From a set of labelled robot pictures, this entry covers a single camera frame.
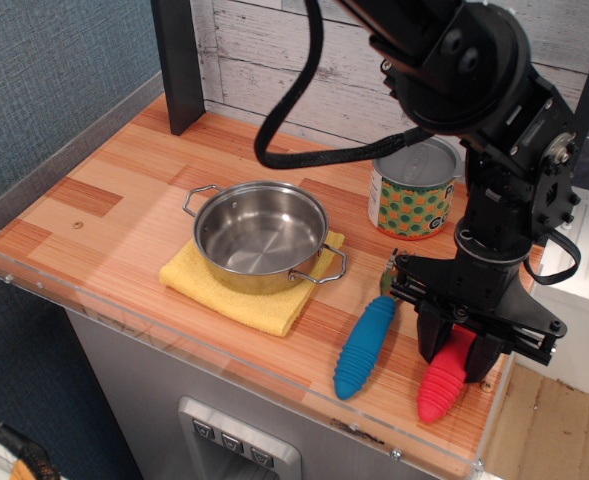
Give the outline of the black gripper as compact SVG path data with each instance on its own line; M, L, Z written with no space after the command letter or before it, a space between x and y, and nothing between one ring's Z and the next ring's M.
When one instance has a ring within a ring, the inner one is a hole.
M400 254L395 260L392 294L415 306L423 359L431 363L460 326L476 335L466 358L466 383L480 383L503 353L549 364L567 326L525 290L520 269L541 285L560 283L567 272L535 274L527 239L508 250L492 250L458 229L455 244L453 259Z

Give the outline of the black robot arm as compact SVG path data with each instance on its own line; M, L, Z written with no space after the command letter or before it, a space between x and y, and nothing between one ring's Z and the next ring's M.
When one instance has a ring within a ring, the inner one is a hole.
M432 360L461 326L474 334L466 379L481 381L502 354L542 364L565 324L533 300L519 274L546 241L574 261L559 228L579 202L574 115L531 62L523 28L506 9L466 1L348 1L385 60L404 113L466 151L467 206L451 260L400 255L395 296L418 315L419 351Z

